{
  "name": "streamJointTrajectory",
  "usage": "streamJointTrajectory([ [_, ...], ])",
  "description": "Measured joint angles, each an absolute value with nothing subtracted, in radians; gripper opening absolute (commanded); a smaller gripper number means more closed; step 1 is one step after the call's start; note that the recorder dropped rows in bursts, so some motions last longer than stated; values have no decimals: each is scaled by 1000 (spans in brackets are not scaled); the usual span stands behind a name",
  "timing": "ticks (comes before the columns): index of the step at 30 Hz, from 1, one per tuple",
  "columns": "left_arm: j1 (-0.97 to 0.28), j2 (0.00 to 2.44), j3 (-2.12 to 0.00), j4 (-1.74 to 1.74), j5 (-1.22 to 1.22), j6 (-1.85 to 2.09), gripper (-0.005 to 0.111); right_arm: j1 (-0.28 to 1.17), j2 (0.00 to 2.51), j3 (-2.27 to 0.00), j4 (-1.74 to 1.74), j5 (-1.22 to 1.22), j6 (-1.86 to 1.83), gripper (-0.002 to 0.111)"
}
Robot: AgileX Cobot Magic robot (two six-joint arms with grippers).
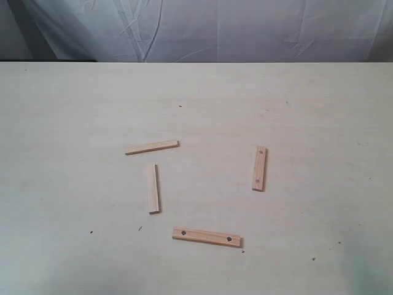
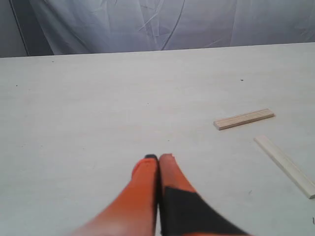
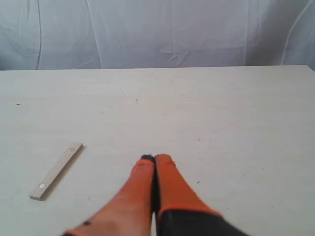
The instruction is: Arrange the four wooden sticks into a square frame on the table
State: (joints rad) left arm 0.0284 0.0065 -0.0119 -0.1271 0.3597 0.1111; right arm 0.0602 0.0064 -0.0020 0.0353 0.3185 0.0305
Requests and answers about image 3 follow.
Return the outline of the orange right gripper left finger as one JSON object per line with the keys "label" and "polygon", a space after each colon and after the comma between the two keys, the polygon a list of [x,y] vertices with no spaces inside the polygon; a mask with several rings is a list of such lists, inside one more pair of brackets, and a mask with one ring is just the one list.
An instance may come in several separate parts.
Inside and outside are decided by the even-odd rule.
{"label": "orange right gripper left finger", "polygon": [[118,193],[95,215],[65,236],[149,236],[155,159],[142,155]]}

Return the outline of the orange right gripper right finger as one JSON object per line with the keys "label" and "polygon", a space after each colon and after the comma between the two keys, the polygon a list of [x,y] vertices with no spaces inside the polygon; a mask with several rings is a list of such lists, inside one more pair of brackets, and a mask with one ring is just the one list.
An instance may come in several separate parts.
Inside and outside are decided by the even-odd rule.
{"label": "orange right gripper right finger", "polygon": [[246,236],[208,207],[187,184],[170,155],[156,156],[159,236]]}

